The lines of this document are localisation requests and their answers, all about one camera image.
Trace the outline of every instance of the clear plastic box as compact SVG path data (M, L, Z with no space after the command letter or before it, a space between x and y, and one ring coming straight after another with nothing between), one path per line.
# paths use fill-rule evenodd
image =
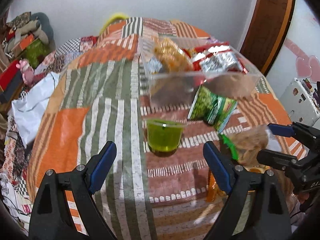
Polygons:
M169 38L180 48L194 48L212 43L212 41L205 38L192 39L174 36ZM153 47L154 42L152 39L139 39L139 50L146 77L144 83L150 97L151 107L191 104L200 84L220 96L235 99L247 97L255 89L258 80L262 76L262 73L255 65L233 48L236 56L248 70L248 74L231 71L225 73L190 71L151 74L149 61L153 57Z

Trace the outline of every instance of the blue gripper pad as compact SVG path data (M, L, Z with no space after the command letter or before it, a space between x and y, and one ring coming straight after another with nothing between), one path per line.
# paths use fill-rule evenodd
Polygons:
M117 147L114 142L111 142L105 151L103 157L98 162L98 165L91 174L91 183L89 187L89 192L93 195L96 191L101 189L102 184L106 180L106 176L110 171L110 168L117 155Z
M293 137L294 129L291 126L280 125L275 123L268 124L268 128L274 135L282 136L282 137Z
M204 144L203 156L219 188L229 195L235 180L232 162L223 156L212 142Z

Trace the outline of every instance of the metal bolt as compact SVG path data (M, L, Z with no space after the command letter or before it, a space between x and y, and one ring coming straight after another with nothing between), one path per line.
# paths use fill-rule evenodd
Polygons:
M269 176L273 176L275 173L274 173L272 170L267 170L267 174L268 174Z
M83 171L84 168L85 168L85 166L84 166L83 164L79 164L79 165L77 166L77 171Z
M48 176L51 176L51 175L52 175L52 173L53 173L53 170L52 170L52 169L47 170L47 171L45 172L45 174L47 174Z
M236 171L243 171L243 167L241 165L235 166Z

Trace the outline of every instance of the green jelly cup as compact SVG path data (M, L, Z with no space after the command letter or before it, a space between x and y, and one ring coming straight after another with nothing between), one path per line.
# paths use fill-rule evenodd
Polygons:
M161 119L148 119L146 121L147 139L152 151L171 152L178 148L183 128L186 125Z

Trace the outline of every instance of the stuffed animal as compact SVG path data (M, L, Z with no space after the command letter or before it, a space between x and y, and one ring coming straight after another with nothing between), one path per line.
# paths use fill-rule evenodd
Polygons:
M27 59L23 59L19 61L19 64L16 64L16 67L20 69L22 73L23 82L28 86L33 86L33 78L35 76L34 69L30 66L29 61Z

